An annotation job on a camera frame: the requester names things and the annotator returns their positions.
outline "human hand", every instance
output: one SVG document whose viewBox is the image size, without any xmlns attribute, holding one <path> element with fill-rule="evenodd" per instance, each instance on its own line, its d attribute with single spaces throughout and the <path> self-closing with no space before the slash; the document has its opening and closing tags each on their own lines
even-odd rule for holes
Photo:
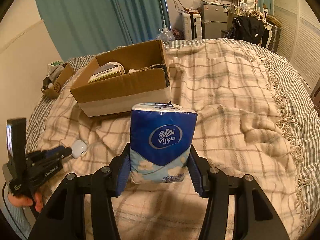
<svg viewBox="0 0 320 240">
<path fill-rule="evenodd" d="M 33 195 L 33 199 L 36 202 L 36 206 L 35 206 L 36 211 L 41 212 L 41 210 L 43 208 L 41 193 L 36 192 Z M 8 200 L 15 207 L 30 207 L 33 205 L 33 201 L 31 198 L 28 198 L 27 196 L 24 196 L 24 195 L 13 196 L 10 192 L 8 194 Z"/>
</svg>

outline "cardboard box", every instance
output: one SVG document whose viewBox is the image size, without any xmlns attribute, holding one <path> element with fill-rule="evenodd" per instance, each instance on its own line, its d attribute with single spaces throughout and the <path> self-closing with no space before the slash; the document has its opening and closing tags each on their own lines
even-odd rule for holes
<svg viewBox="0 0 320 240">
<path fill-rule="evenodd" d="M 119 62 L 125 74 L 88 83 L 97 68 L 111 61 Z M 147 69 L 128 73 L 130 69 L 142 68 Z M 122 113 L 130 111 L 138 103 L 169 103 L 169 76 L 162 42 L 146 41 L 93 58 L 73 83 L 70 92 L 89 117 Z"/>
<path fill-rule="evenodd" d="M 54 81 L 53 87 L 45 90 L 41 89 L 42 93 L 44 93 L 49 98 L 57 98 L 60 95 L 61 88 L 63 87 L 63 85 L 75 73 L 69 63 L 65 63 L 63 64 L 63 66 L 64 66 L 64 70 L 60 73 L 60 75 Z"/>
</svg>

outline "electrical wire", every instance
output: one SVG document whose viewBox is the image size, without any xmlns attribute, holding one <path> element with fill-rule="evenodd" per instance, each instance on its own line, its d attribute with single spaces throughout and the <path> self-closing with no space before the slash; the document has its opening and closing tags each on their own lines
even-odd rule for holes
<svg viewBox="0 0 320 240">
<path fill-rule="evenodd" d="M 224 6 L 230 6 L 230 5 L 233 5 L 233 0 L 231 3 L 224 3 L 223 0 L 222 0 L 222 3 L 219 2 L 219 0 L 217 0 L 217 2 L 221 5 L 224 5 Z"/>
<path fill-rule="evenodd" d="M 7 185 L 7 183 L 5 182 L 4 185 L 3 185 L 3 188 L 2 188 L 2 199 L 3 199 L 4 206 L 5 206 L 5 208 L 7 209 L 7 212 L 9 213 L 9 216 L 11 217 L 13 223 L 14 223 L 14 224 L 16 225 L 16 227 L 19 229 L 20 233 L 24 236 L 25 239 L 28 239 L 28 238 L 24 235 L 24 233 L 22 233 L 21 229 L 18 227 L 17 223 L 16 223 L 15 220 L 13 219 L 13 217 L 12 217 L 10 211 L 9 211 L 9 208 L 8 208 L 8 206 L 7 206 L 7 203 L 5 202 L 5 199 L 4 199 L 4 189 L 5 189 L 5 186 L 6 186 L 6 185 Z"/>
<path fill-rule="evenodd" d="M 182 9 L 180 10 L 179 8 L 179 4 L 177 3 L 176 0 L 173 0 L 173 3 L 174 3 L 174 8 L 176 9 L 176 11 L 180 14 L 182 13 L 187 13 L 188 11 L 185 10 L 184 6 L 182 5 L 182 3 L 180 2 L 180 0 L 178 0 L 178 2 L 180 3 L 180 5 L 182 6 Z"/>
</svg>

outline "blanket fringe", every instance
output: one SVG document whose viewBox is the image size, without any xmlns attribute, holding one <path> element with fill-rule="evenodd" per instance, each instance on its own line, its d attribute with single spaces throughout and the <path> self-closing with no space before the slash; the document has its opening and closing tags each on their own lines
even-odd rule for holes
<svg viewBox="0 0 320 240">
<path fill-rule="evenodd" d="M 293 162 L 297 167 L 297 184 L 295 193 L 297 195 L 296 207 L 297 209 L 300 208 L 300 217 L 302 221 L 302 227 L 299 231 L 299 234 L 301 234 L 306 229 L 305 227 L 307 225 L 307 220 L 310 217 L 308 203 L 303 197 L 303 188 L 307 185 L 310 185 L 312 179 L 305 179 L 301 175 L 304 159 L 304 148 L 299 142 L 298 138 L 293 135 L 291 126 L 292 124 L 295 124 L 299 127 L 299 124 L 293 120 L 293 115 L 290 114 L 287 106 L 288 98 L 279 87 L 279 80 L 277 75 L 274 73 L 272 62 L 266 57 L 258 56 L 258 58 L 266 68 L 266 73 L 268 76 L 266 85 L 280 111 L 280 120 L 276 123 L 276 125 L 282 130 L 284 138 L 291 143 L 289 154 L 292 156 Z"/>
</svg>

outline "barcode label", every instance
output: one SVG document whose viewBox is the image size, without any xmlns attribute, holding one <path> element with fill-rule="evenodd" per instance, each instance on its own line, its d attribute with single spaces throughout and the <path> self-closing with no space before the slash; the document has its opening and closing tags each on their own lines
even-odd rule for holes
<svg viewBox="0 0 320 240">
<path fill-rule="evenodd" d="M 97 75 L 96 75 L 96 78 L 99 77 L 99 76 L 102 76 L 102 75 L 104 75 L 104 74 L 106 74 L 106 73 L 109 73 L 109 72 L 111 72 L 112 70 L 113 70 L 113 69 L 109 69 L 109 70 L 104 71 L 104 72 L 102 72 L 102 73 L 100 73 L 100 74 L 97 74 Z"/>
</svg>

